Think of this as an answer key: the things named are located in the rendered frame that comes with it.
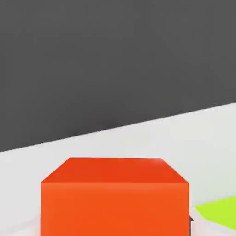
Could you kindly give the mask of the small red cube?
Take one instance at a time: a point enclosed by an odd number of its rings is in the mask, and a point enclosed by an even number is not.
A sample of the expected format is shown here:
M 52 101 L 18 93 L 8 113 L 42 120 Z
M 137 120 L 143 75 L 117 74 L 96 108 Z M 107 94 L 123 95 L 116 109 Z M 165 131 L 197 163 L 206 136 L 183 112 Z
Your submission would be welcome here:
M 160 158 L 69 158 L 41 182 L 41 236 L 189 236 L 189 183 Z

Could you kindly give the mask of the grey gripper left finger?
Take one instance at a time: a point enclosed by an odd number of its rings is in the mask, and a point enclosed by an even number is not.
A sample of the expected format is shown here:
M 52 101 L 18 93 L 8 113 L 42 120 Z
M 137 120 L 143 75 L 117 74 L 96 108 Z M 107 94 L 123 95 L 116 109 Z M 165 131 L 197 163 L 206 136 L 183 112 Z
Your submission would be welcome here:
M 41 236 L 41 214 L 7 230 L 7 236 Z

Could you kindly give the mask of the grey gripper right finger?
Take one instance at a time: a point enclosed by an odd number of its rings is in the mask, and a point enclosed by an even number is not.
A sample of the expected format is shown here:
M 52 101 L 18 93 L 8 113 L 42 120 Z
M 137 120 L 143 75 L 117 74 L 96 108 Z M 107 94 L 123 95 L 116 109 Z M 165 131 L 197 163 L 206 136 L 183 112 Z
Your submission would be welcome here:
M 194 208 L 189 209 L 190 221 L 189 236 L 236 236 L 236 230 L 205 220 Z

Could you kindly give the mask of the small green cube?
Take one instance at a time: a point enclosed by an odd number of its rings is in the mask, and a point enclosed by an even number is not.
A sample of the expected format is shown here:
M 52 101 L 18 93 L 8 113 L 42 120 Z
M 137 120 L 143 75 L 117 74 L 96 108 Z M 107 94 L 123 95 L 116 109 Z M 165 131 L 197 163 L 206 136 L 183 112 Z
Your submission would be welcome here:
M 236 232 L 236 196 L 196 205 L 193 209 L 205 222 L 216 223 Z

